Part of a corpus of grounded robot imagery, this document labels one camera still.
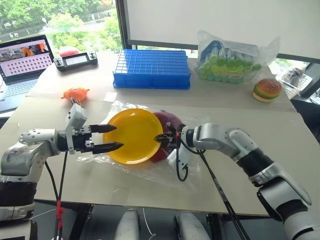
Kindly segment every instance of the yellow plate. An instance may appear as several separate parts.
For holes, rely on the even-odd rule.
[[[122,164],[138,164],[150,159],[160,148],[155,137],[163,133],[159,119],[140,108],[131,108],[116,114],[109,124],[116,130],[103,134],[103,142],[120,142],[124,145],[108,154]]]

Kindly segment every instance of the game controller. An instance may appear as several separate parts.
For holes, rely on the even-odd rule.
[[[53,62],[59,71],[64,72],[66,70],[82,67],[85,65],[96,65],[98,64],[98,59],[96,52],[89,51],[70,56],[55,57],[53,59]]]

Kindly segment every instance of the laptop keyboard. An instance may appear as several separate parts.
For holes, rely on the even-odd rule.
[[[7,98],[18,94],[28,93],[36,83],[37,81],[28,81],[9,85],[6,87],[6,90],[3,93],[3,97]]]

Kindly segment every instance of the toy hamburger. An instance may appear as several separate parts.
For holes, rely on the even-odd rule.
[[[277,80],[267,78],[259,81],[254,86],[252,95],[261,102],[270,103],[279,96],[281,89],[282,86]]]

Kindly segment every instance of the blue grid tray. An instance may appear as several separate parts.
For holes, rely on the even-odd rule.
[[[113,76],[116,88],[190,88],[185,51],[122,49]]]

